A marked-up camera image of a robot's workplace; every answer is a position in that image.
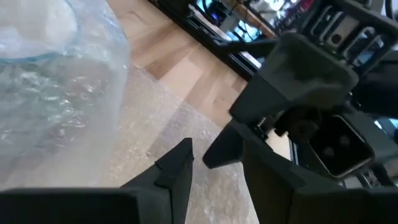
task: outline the wooden floor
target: wooden floor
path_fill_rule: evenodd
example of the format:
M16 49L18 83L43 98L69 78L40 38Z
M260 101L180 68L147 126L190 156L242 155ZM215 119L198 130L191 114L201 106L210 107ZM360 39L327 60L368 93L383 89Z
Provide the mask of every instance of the wooden floor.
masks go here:
M146 0L108 2L130 40L132 62L224 126L246 81Z

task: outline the black device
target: black device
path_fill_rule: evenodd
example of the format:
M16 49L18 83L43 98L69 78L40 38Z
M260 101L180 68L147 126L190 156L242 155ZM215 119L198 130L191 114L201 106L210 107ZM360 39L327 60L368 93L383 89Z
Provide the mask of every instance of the black device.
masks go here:
M203 157L211 169L242 162L260 223L398 223L398 190L382 166L398 155L398 146L359 109L398 114L391 107L378 110L369 104L365 109L366 99L358 97L377 86L372 83L379 84L375 91L383 90L385 79L374 69L397 42L397 23L356 1L319 0L296 34L223 42L192 17L187 2L153 3L175 21L176 13L184 13L185 22L179 24L192 29L210 50L223 49L217 56L236 70L249 68L236 66L240 51L267 56L231 107L233 119ZM356 44L364 50L358 51ZM359 60L365 51L368 57ZM288 133L296 145L294 162L265 142L271 129ZM120 189L9 190L0 194L0 220L184 223L192 160L192 142L184 139ZM369 169L384 188L348 190L338 184L348 174Z

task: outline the plastic bag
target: plastic bag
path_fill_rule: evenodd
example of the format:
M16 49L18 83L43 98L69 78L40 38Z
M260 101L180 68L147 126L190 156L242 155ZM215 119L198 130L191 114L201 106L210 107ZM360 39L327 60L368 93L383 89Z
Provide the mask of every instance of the plastic bag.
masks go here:
M129 64L105 1L0 0L0 189L95 184Z

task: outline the plastic packaging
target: plastic packaging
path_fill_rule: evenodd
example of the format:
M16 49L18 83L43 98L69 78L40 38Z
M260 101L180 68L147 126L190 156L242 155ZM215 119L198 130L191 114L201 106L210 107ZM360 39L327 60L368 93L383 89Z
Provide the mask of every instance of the plastic packaging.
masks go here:
M129 64L106 1L0 0L0 189L92 185Z

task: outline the clear plastic wrap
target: clear plastic wrap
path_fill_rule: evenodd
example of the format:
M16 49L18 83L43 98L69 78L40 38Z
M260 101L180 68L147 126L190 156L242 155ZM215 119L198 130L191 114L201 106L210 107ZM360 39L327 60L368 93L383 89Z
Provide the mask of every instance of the clear plastic wrap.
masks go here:
M129 49L104 0L0 0L0 189L94 184Z

